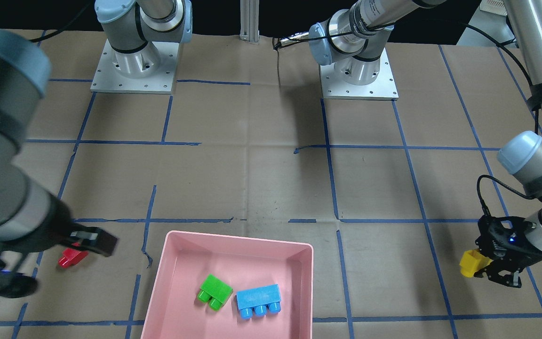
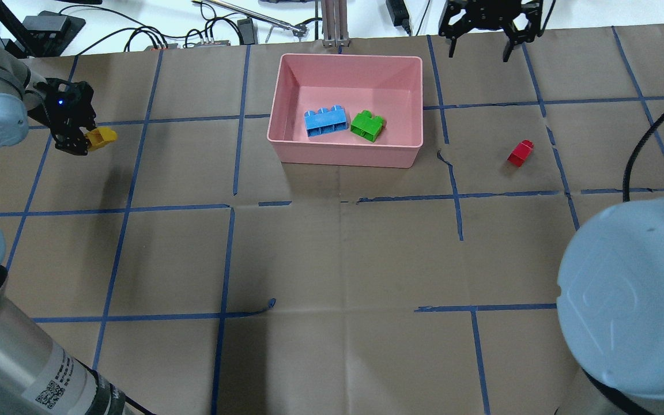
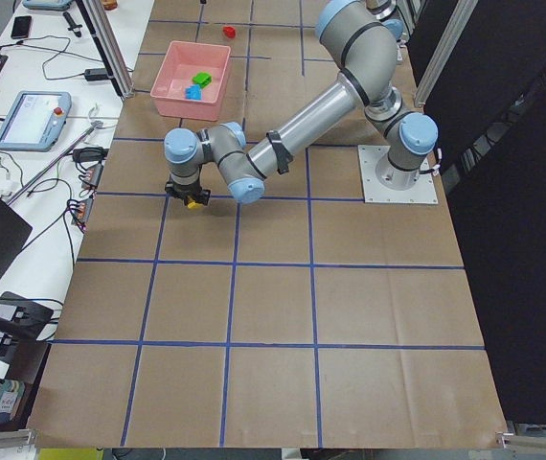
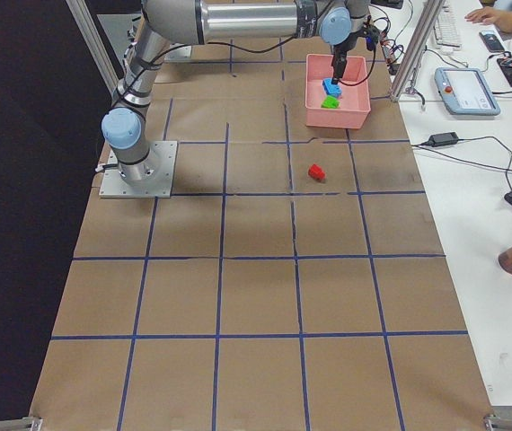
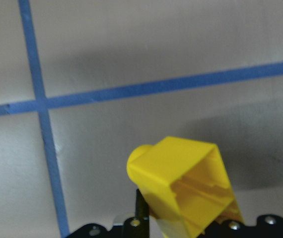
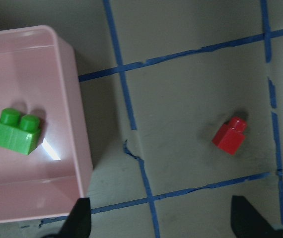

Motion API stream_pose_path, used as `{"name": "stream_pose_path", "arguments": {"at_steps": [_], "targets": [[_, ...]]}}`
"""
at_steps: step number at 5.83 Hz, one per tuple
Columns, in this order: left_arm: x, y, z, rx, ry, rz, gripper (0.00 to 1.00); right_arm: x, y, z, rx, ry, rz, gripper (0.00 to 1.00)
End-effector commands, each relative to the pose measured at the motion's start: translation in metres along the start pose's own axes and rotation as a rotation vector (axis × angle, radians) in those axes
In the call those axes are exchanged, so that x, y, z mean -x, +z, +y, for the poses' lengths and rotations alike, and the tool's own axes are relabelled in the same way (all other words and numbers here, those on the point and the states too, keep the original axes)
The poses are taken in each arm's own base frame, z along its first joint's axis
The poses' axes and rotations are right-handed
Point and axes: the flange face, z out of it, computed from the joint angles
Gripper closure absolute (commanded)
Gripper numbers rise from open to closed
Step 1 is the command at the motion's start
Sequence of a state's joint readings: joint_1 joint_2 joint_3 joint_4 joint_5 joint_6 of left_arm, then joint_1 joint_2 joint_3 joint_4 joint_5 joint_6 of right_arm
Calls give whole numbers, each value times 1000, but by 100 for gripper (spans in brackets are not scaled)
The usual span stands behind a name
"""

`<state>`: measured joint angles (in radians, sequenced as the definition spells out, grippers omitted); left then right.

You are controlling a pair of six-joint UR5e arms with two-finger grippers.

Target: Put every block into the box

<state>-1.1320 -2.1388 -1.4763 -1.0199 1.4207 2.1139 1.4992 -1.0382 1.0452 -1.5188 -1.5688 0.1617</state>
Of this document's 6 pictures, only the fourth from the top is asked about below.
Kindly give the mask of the person's hand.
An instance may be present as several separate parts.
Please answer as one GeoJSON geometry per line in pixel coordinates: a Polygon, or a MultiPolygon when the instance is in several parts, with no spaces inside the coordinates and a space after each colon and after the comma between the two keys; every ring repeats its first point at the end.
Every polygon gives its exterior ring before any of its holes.
{"type": "Polygon", "coordinates": [[[470,11],[464,16],[467,22],[482,23],[482,24],[498,24],[504,22],[508,15],[507,11],[495,9],[490,6],[485,6],[480,9],[470,11]]]}

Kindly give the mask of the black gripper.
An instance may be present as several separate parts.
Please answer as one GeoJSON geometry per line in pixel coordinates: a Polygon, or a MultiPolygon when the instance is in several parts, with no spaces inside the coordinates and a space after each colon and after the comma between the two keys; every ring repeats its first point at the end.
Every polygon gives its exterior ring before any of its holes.
{"type": "Polygon", "coordinates": [[[347,66],[347,48],[345,44],[332,47],[331,66],[333,70],[331,83],[338,84],[343,78],[347,66]]]}

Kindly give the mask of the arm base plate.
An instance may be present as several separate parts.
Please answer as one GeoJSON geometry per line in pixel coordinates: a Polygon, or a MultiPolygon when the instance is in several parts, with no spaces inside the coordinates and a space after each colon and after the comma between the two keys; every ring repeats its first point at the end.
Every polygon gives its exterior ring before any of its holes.
{"type": "Polygon", "coordinates": [[[122,164],[110,150],[103,172],[101,198],[169,198],[177,159],[177,141],[149,141],[147,158],[134,165],[122,164]]]}

